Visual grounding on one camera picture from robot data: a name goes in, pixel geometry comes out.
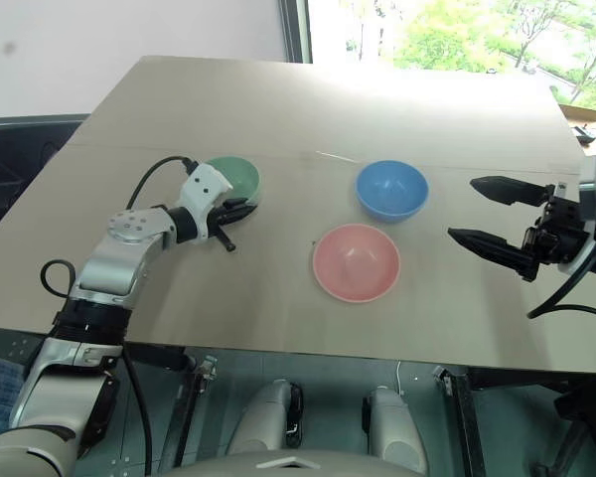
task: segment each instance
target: pink bowl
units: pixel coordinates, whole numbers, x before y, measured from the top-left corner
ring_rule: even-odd
[[[399,277],[399,252],[378,229],[347,224],[329,231],[314,250],[318,283],[344,301],[364,303],[380,298]]]

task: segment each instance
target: floor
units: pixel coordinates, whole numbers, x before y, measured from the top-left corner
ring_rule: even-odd
[[[0,357],[24,362],[38,339],[0,331]],[[362,399],[377,386],[394,388],[396,362],[358,358],[255,353],[189,348],[198,360],[218,358],[218,378],[197,401],[184,464],[221,456],[249,398],[265,383],[285,378],[305,395],[303,447],[365,453]],[[179,392],[180,375],[137,364],[153,431],[153,469],[159,459]],[[424,441],[430,477],[463,474],[452,407],[433,377],[436,365],[402,363],[401,386]],[[143,475],[143,435],[139,413],[123,366],[112,423],[102,442],[77,463],[76,477]],[[529,476],[535,461],[551,463],[567,422],[558,419],[554,392],[541,387],[474,393],[486,470],[492,477]],[[596,476],[596,450],[584,445],[569,477]]]

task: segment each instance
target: green bowl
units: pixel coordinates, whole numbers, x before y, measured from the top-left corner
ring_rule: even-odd
[[[225,156],[210,159],[208,164],[221,172],[233,186],[228,198],[247,197],[249,204],[257,205],[260,189],[258,169],[242,157]]]

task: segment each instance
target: plastic bowl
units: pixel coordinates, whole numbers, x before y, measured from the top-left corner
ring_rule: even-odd
[[[221,172],[233,186],[233,190],[227,195],[229,199],[247,197],[249,204],[258,204],[260,175],[256,166],[235,156],[215,157],[208,164]]]
[[[356,179],[358,200],[370,216],[400,222],[418,212],[428,199],[428,183],[413,166],[379,161],[365,167]]]
[[[343,301],[365,303],[385,295],[399,277],[399,252],[383,232],[363,224],[340,226],[314,250],[316,280]]]

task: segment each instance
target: blue bowl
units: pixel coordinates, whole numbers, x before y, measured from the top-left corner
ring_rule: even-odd
[[[413,166],[379,161],[365,167],[356,179],[356,194],[370,216],[395,223],[419,211],[428,199],[428,183]]]

